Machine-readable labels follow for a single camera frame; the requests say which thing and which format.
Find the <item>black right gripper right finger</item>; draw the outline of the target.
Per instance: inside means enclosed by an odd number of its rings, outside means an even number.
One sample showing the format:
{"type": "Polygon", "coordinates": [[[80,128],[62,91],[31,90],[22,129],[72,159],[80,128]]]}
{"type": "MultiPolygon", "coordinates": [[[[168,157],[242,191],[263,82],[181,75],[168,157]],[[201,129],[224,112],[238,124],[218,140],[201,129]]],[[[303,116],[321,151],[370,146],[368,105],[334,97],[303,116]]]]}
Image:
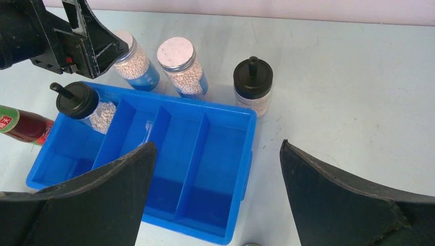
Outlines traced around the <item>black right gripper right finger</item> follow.
{"type": "Polygon", "coordinates": [[[280,163],[302,245],[434,245],[434,197],[363,179],[288,140],[280,163]]]}

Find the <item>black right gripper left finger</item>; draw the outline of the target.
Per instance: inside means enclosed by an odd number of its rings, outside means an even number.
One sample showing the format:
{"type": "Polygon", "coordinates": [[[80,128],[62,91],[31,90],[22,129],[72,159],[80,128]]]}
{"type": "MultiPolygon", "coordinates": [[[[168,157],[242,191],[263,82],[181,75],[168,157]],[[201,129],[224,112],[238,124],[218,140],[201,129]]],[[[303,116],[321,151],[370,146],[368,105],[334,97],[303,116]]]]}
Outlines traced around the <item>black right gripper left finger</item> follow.
{"type": "Polygon", "coordinates": [[[36,193],[1,192],[1,245],[135,245],[156,156],[149,142],[36,193]]]}

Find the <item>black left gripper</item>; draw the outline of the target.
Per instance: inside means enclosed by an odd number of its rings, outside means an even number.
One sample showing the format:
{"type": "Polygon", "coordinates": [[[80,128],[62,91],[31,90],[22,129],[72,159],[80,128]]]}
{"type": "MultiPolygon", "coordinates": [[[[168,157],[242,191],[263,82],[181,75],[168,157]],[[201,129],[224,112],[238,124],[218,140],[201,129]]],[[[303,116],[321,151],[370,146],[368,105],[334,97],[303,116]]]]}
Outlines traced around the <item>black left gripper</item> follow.
{"type": "Polygon", "coordinates": [[[49,12],[43,1],[1,1],[1,69],[30,60],[63,74],[95,79],[129,51],[109,31],[87,1],[62,1],[68,21],[49,12]]]}

